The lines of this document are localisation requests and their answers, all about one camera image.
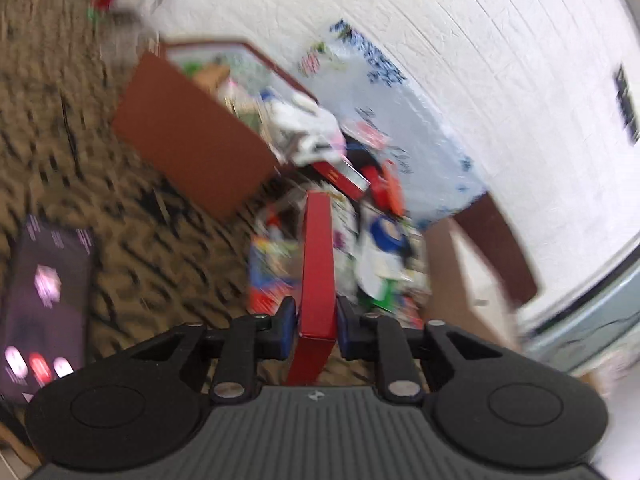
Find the red box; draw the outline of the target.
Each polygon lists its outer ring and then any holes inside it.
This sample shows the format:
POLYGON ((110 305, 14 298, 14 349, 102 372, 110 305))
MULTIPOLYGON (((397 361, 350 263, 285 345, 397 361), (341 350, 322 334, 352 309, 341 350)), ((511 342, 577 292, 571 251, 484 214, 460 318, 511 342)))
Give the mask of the red box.
POLYGON ((298 337, 287 386, 314 384, 336 341, 332 204, 326 192, 307 194, 298 299, 298 337))

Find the blue masking tape roll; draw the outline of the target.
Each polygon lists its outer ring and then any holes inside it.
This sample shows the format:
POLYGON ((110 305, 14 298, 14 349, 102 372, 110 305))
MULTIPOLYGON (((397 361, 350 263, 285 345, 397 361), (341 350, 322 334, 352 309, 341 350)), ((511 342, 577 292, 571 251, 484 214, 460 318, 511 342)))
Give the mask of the blue masking tape roll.
POLYGON ((369 231, 376 248, 388 254, 405 254, 409 250, 409 239, 398 222, 390 217, 377 216, 369 231))

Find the tan cardboard box white inside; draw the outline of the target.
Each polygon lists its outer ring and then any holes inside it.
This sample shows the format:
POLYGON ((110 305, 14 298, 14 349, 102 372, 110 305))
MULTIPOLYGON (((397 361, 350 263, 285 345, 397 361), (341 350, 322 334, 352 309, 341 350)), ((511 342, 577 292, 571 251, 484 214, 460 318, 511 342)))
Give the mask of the tan cardboard box white inside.
POLYGON ((457 222, 439 221, 423 236, 431 281, 424 318, 520 350, 518 326, 498 275, 457 222))

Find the letter pattern table cloth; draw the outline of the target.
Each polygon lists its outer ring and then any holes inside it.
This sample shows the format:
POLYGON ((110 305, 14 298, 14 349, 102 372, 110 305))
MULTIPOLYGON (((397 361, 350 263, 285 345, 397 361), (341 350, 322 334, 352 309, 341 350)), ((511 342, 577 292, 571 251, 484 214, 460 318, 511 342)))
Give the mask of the letter pattern table cloth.
POLYGON ((111 28, 84 0, 1 0, 1 252, 31 214, 93 232, 92 360, 243 315, 255 216, 277 191, 217 221, 119 141, 111 120, 129 70, 101 58, 111 28))

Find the orange plastic tool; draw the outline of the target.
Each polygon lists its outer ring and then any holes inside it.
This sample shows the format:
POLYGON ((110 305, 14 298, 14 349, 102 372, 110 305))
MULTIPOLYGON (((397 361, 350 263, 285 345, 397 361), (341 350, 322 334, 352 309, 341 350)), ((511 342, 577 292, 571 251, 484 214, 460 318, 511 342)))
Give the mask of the orange plastic tool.
POLYGON ((378 167, 364 166, 361 173, 369 181, 369 191, 375 207, 386 214, 403 217, 406 212, 404 192, 396 165, 386 159, 378 167))

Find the dark brown wooden board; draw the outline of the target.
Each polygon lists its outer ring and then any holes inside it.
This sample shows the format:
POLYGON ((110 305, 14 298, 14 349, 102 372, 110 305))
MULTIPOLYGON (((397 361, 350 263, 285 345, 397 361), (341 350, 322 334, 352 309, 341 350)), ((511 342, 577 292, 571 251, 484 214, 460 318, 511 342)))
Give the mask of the dark brown wooden board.
POLYGON ((535 275, 490 193, 454 214, 454 221, 495 270, 512 307, 519 308, 535 298, 538 292, 535 275))

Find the white glove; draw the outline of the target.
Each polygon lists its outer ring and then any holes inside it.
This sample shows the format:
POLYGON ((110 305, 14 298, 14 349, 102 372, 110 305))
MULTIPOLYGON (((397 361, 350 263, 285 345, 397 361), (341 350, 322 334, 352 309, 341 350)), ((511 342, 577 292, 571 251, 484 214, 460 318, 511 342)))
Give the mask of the white glove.
POLYGON ((340 162, 346 141, 336 117, 302 92, 291 99, 270 96, 264 101, 270 148, 296 167, 316 162, 340 162))

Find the reddish brown cardboard box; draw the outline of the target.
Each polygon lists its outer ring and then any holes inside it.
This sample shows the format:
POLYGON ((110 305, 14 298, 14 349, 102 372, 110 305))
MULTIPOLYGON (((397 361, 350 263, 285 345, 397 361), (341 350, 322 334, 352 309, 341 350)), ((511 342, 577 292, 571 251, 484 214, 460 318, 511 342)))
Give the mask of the reddish brown cardboard box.
POLYGON ((282 167, 258 133, 182 69, 237 54, 266 70, 259 88, 281 96, 307 89, 248 41, 162 42, 141 55, 113 118, 113 129, 186 198, 217 220, 228 218, 282 167))

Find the black smartphone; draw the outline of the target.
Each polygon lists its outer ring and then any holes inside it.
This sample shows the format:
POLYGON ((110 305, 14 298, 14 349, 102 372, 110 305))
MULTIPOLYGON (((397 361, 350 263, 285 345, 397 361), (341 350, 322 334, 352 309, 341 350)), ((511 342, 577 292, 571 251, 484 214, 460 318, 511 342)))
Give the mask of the black smartphone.
POLYGON ((1 304, 1 396, 24 405, 86 362, 96 244, 89 230, 31 214, 1 304))

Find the floral white plastic bag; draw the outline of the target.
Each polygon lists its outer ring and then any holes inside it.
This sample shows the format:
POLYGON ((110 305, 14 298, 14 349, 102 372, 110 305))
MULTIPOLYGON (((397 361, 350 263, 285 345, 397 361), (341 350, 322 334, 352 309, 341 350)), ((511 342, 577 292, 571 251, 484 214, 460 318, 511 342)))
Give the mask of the floral white plastic bag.
POLYGON ((487 193, 474 160, 420 86, 376 44, 341 20, 300 58, 303 85, 345 126, 382 134, 406 211, 429 224, 465 210, 487 193))

